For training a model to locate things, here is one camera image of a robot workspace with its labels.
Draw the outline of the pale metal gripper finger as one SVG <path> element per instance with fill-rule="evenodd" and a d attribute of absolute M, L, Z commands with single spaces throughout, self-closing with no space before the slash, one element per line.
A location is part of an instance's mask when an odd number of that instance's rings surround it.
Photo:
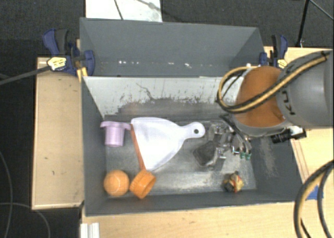
<path fill-rule="evenodd" d="M 212 158 L 208 161 L 208 169 L 212 171 L 221 171 L 226 160 L 225 151 L 221 148 L 216 148 L 213 151 Z"/>
<path fill-rule="evenodd" d="M 228 138 L 228 127 L 224 124 L 211 124 L 208 129 L 208 141 L 225 144 Z"/>

